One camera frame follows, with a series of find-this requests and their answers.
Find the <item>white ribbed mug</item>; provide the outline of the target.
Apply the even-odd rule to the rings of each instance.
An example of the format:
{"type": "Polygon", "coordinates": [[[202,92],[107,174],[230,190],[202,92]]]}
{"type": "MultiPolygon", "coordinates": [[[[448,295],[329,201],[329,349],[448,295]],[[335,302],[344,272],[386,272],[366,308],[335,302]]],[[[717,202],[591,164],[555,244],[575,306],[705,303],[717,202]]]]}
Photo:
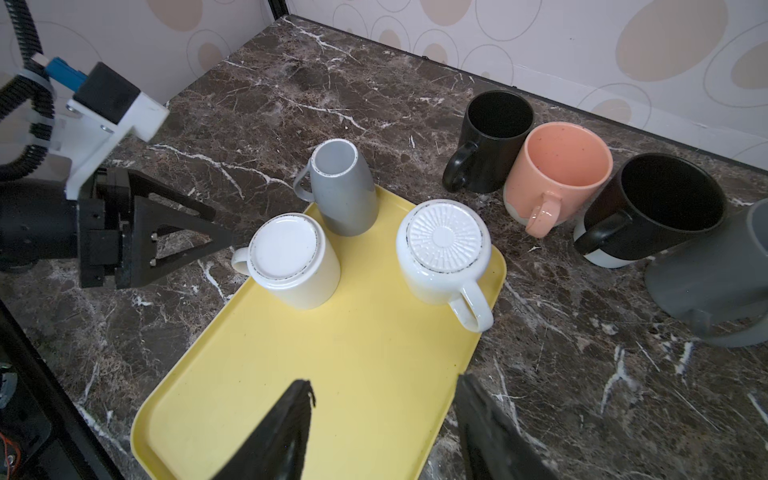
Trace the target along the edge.
{"type": "Polygon", "coordinates": [[[492,243],[475,211],[448,199],[423,202],[401,222],[395,245],[402,275],[416,298],[449,306],[470,332],[493,326],[492,308],[479,287],[492,243]]]}

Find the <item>peach and cream mug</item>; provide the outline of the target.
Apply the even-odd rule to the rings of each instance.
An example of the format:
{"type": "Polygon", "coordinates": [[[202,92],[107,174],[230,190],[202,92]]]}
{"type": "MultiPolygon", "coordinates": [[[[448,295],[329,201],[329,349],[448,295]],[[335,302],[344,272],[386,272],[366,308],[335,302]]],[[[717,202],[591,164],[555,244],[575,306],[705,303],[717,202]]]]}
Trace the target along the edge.
{"type": "Polygon", "coordinates": [[[612,153],[591,130],[568,122],[535,127],[503,187],[508,213],[543,238],[574,216],[613,170],[612,153]]]}

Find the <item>black mug white base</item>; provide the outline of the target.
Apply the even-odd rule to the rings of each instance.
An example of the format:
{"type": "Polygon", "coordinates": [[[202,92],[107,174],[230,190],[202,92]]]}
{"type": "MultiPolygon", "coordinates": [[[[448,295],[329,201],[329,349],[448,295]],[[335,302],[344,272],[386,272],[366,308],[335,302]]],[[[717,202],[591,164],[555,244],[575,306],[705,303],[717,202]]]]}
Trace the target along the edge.
{"type": "Polygon", "coordinates": [[[672,155],[640,154],[579,218],[574,246],[597,266],[621,268],[715,230],[726,213],[725,194],[705,170],[672,155]]]}

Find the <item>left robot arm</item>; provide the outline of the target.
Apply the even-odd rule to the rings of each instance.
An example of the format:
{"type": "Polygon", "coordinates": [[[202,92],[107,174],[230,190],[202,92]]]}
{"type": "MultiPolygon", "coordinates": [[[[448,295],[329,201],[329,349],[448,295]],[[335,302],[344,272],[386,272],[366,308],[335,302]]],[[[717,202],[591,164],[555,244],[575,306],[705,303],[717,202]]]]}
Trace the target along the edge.
{"type": "Polygon", "coordinates": [[[1,187],[1,269],[75,259],[83,288],[113,277],[138,288],[228,248],[232,231],[214,208],[127,168],[100,168],[78,198],[61,183],[18,180],[1,187]]]}

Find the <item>black mug white rim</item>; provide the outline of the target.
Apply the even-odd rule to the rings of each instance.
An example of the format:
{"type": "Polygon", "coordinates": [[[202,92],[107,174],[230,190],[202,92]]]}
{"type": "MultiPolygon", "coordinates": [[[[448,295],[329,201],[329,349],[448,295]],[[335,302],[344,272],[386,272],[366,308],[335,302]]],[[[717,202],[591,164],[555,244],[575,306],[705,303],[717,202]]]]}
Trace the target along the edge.
{"type": "Polygon", "coordinates": [[[468,104],[458,147],[446,164],[442,185],[486,194],[499,190],[532,130],[534,111],[510,91],[491,90],[468,104]]]}

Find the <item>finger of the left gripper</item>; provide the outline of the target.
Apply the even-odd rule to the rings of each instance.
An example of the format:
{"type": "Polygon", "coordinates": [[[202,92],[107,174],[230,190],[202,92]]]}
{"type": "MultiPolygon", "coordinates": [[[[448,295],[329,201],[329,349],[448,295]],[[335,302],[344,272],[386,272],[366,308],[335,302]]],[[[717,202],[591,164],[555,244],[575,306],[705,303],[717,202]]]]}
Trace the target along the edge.
{"type": "Polygon", "coordinates": [[[118,289],[139,288],[233,244],[232,231],[155,200],[134,198],[132,217],[123,232],[118,289]]]}
{"type": "Polygon", "coordinates": [[[148,175],[138,170],[128,169],[127,174],[131,191],[135,196],[149,198],[152,194],[154,194],[160,198],[191,209],[204,220],[214,220],[216,216],[216,210],[213,207],[195,200],[194,198],[183,194],[171,187],[168,187],[167,185],[152,177],[149,177],[148,175]]]}

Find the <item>large grey mug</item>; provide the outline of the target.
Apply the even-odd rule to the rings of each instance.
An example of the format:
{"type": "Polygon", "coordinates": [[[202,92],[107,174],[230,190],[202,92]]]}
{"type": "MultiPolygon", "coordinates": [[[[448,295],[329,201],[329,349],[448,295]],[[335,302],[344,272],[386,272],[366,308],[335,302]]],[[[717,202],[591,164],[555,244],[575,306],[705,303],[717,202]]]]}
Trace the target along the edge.
{"type": "Polygon", "coordinates": [[[701,341],[726,348],[765,342],[767,201],[652,261],[644,280],[656,305],[701,341]]]}

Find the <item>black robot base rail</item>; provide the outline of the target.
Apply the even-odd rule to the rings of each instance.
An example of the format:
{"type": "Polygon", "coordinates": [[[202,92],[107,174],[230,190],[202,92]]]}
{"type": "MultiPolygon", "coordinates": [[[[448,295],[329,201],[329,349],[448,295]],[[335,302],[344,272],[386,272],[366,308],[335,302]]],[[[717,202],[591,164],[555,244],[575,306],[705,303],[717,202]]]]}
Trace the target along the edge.
{"type": "Polygon", "coordinates": [[[1,307],[1,477],[123,477],[6,306],[1,307]]]}

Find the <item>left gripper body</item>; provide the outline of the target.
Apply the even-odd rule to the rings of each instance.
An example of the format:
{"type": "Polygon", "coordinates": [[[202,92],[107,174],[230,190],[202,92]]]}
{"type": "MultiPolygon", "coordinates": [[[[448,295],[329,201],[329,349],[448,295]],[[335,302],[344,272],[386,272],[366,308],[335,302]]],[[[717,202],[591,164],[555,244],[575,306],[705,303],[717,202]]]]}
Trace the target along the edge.
{"type": "Polygon", "coordinates": [[[77,255],[83,288],[114,278],[117,289],[135,286],[132,266],[133,171],[100,167],[77,198],[77,255]]]}

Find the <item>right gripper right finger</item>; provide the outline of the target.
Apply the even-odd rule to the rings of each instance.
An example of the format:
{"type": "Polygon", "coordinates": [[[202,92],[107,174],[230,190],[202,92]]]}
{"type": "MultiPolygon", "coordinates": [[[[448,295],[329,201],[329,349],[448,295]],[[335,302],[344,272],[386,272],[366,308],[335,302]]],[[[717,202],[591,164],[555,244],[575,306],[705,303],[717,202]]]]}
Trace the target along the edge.
{"type": "Polygon", "coordinates": [[[454,403],[468,479],[556,477],[475,376],[462,374],[458,377],[454,403]]]}

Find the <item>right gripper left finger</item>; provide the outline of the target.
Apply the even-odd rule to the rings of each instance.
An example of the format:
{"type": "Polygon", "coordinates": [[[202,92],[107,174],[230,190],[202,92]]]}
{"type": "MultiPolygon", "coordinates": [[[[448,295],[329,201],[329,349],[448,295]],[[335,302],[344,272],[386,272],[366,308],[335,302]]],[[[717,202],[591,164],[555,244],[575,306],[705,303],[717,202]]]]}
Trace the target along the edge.
{"type": "Polygon", "coordinates": [[[295,380],[213,479],[300,479],[315,395],[295,380]]]}

